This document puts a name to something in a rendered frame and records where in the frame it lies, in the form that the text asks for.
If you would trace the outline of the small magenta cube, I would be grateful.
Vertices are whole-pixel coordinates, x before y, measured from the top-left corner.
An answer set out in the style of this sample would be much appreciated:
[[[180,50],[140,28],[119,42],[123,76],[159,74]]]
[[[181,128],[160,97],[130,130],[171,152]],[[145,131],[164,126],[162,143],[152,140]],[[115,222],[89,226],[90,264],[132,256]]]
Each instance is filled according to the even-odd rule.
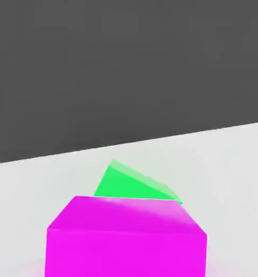
[[[206,257],[174,200],[75,196],[47,229],[45,277],[206,277]]]

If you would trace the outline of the small green cube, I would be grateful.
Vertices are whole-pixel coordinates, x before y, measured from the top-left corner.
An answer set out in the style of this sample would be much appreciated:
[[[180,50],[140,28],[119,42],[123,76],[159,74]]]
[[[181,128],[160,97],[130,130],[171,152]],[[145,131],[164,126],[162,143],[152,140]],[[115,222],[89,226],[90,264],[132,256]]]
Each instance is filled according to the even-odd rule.
[[[166,185],[112,160],[108,165],[95,196],[134,199],[167,199],[182,204],[182,200]]]

